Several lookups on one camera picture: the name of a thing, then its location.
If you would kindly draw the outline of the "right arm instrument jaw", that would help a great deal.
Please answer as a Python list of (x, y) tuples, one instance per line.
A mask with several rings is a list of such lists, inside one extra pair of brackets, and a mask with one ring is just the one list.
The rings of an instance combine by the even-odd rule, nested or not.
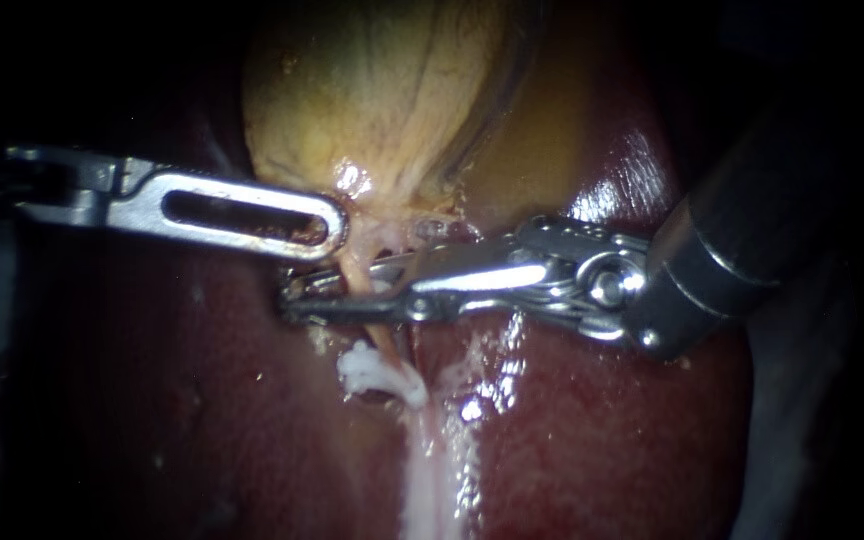
[(537, 285), (553, 267), (549, 256), (501, 236), (380, 257), (369, 266), (366, 282), (377, 287), (379, 298), (405, 292), (499, 292)]
[(301, 298), (282, 300), (282, 316), (299, 325), (366, 325), (449, 322), (479, 311), (535, 311), (507, 294), (445, 291), (405, 292), (388, 298)]

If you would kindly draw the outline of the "left arm instrument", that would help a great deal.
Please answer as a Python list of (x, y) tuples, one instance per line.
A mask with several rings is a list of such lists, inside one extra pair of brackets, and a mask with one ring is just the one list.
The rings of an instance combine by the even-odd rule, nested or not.
[(103, 227), (111, 203), (155, 170), (154, 162), (131, 156), (0, 142), (0, 220)]

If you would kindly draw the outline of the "left arm instrument jaw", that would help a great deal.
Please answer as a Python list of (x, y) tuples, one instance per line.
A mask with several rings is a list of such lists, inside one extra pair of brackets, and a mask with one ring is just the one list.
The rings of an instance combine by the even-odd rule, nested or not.
[(170, 171), (113, 199), (110, 227), (300, 262), (332, 255), (348, 236), (347, 214), (329, 197)]

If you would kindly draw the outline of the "right arm instrument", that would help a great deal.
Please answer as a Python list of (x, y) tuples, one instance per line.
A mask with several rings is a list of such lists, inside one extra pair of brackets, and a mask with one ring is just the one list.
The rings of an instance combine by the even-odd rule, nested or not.
[(755, 276), (728, 259), (699, 217), (685, 199), (651, 239), (567, 216), (527, 218), (516, 240), (555, 264), (551, 284), (533, 288), (540, 314), (659, 362), (671, 362), (736, 324), (779, 280)]

